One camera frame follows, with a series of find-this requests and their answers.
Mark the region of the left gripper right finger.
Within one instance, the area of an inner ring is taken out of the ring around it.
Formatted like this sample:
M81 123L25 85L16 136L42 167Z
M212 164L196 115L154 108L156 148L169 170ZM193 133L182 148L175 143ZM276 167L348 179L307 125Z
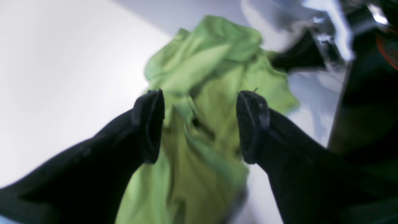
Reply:
M267 174L285 224L396 224L397 185L350 165L253 91L237 95L247 164Z

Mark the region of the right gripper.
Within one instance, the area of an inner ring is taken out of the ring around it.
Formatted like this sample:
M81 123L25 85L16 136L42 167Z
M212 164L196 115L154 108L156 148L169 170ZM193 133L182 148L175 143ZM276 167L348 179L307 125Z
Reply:
M355 59L354 33L345 11L348 0L304 0L303 7L315 10L311 28L287 51L272 60L275 69L344 70Z

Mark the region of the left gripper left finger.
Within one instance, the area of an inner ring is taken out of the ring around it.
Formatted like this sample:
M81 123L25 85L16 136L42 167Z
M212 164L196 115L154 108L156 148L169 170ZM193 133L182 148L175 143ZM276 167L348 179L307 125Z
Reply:
M1 218L16 224L114 224L134 172L160 153L164 95L139 97L95 136L1 189Z

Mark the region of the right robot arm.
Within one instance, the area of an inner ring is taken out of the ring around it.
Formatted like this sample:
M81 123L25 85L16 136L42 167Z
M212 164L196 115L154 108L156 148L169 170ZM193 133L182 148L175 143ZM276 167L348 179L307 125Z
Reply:
M285 71L343 72L329 149L397 178L397 1L322 0L303 37L272 61Z

